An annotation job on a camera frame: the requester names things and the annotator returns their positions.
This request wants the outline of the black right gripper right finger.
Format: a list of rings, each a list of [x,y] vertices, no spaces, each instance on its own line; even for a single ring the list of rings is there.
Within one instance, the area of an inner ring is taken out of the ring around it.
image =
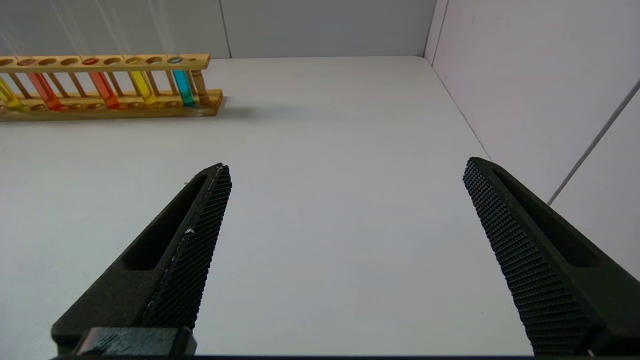
[[[462,182],[537,357],[637,357],[640,283],[498,164]]]

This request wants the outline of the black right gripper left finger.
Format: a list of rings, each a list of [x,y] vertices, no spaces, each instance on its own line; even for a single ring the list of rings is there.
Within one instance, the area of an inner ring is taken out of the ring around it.
[[[230,168],[197,173],[51,327],[60,357],[182,357],[233,188]]]

